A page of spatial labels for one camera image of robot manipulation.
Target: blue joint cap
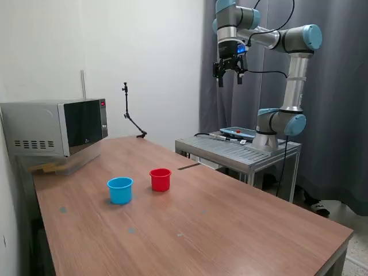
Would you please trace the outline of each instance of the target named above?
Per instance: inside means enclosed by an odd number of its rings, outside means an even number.
[[[267,114],[267,113],[272,113],[272,112],[276,112],[279,111],[280,108],[263,108],[263,109],[259,109],[258,110],[258,116]]]
[[[252,26],[249,28],[249,30],[253,30],[259,26],[260,23],[260,12],[258,10],[253,10],[253,23]]]
[[[303,28],[304,43],[311,50],[317,50],[322,45],[322,31],[317,25],[305,25]]]
[[[217,34],[217,18],[213,20],[212,29],[213,29],[213,32]]]
[[[232,5],[236,5],[235,0],[217,0],[216,2],[216,13],[219,13],[220,11],[226,9],[227,7],[230,7]]]
[[[285,135],[299,135],[305,128],[306,117],[303,114],[295,115],[285,127]]]

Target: microwave oven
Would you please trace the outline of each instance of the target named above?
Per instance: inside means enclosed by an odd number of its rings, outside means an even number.
[[[69,157],[108,136],[105,99],[0,103],[9,154]]]

